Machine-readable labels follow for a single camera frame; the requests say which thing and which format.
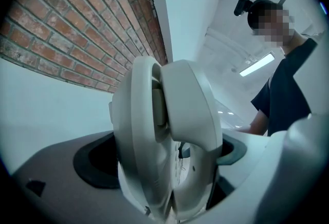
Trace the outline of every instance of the brick wall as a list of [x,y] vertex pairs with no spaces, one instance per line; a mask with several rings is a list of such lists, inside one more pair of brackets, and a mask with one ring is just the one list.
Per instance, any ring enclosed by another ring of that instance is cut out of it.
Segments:
[[14,0],[1,57],[66,82],[115,92],[134,58],[167,63],[152,0]]

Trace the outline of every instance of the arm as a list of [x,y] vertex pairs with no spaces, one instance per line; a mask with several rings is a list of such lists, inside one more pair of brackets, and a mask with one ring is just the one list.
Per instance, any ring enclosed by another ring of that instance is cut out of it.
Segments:
[[265,134],[267,127],[268,118],[261,110],[259,110],[250,125],[243,126],[234,130],[242,133],[262,136]]

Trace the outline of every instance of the gray plastic part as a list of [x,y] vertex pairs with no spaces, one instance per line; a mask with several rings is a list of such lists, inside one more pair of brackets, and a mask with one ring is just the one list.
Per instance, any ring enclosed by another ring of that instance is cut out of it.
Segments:
[[[81,147],[110,132],[97,133],[48,146],[14,174],[30,202],[54,223],[153,223],[126,200],[120,189],[97,189],[82,180],[73,167]],[[26,188],[29,179],[45,184],[41,197]]]
[[232,137],[229,137],[223,132],[223,146],[225,144],[232,145],[233,151],[226,156],[221,156],[217,158],[217,165],[232,165],[239,161],[247,152],[247,146]]

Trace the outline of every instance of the white plastic housing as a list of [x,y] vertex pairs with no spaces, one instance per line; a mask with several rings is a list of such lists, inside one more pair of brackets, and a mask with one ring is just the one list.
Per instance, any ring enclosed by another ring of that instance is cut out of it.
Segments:
[[[161,67],[152,57],[137,57],[110,112],[119,161],[136,200],[159,219],[166,219],[171,207],[177,219],[198,213],[209,198],[222,147],[205,75],[191,62]],[[178,185],[181,141],[191,144],[191,163]]]

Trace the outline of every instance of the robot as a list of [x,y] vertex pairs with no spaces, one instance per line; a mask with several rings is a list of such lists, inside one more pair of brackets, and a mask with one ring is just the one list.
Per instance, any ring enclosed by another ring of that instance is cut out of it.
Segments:
[[[109,103],[112,132],[49,146],[13,178],[56,223],[152,223],[149,213],[165,221],[171,209],[189,223],[292,221],[305,201],[316,201],[310,194],[327,174],[328,100],[301,79],[307,72],[312,83],[327,81],[325,41],[295,75],[312,115],[288,131],[259,137],[221,129],[196,63],[161,67],[139,57]],[[180,142],[190,144],[191,161],[178,184]],[[123,185],[147,214],[125,198]]]

